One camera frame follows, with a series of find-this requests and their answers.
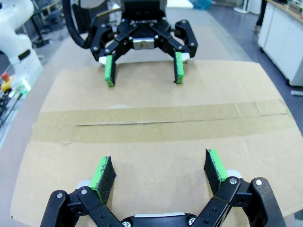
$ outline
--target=cabinet door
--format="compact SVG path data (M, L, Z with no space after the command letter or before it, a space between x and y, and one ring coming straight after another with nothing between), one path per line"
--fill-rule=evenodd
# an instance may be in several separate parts
M278 60L278 67L290 82L303 58L303 24L292 19L286 40Z
M262 48L264 48L268 36L271 20L274 14L274 8L275 6L273 4L270 4L269 2L267 3L264 18L263 18L263 23L258 39L258 44Z
M290 26L290 17L277 7L274 9L268 37L263 48L271 60L277 64Z

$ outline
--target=person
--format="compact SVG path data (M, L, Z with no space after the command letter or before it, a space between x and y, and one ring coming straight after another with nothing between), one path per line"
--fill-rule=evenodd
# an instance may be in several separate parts
M256 25L255 25L255 34L257 34L257 35L260 33L260 29L262 27L263 18L264 18L265 9L266 9L266 4L267 4L267 1L266 0L262 0L261 12L260 12L259 18L258 18L258 20L256 22Z

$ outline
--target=blue object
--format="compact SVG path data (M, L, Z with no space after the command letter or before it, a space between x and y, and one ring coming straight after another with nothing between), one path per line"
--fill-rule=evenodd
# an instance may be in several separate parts
M190 0L194 5L194 9L209 9L211 0Z

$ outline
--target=blue floor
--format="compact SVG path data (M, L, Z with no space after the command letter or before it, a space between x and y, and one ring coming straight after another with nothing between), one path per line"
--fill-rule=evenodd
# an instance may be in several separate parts
M258 62L268 74L292 113L301 134L303 135L303 97L292 96L293 88L286 85L286 79L265 53L258 47L258 38L253 29L258 16L252 13L237 13L231 7L212 5L208 11L227 32L236 40L252 61Z

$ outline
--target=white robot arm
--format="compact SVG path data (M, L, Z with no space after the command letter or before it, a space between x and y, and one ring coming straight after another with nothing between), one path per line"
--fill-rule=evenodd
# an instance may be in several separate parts
M16 34L34 12L31 0L0 0L0 50L9 58L17 80L40 74L43 67L27 35Z

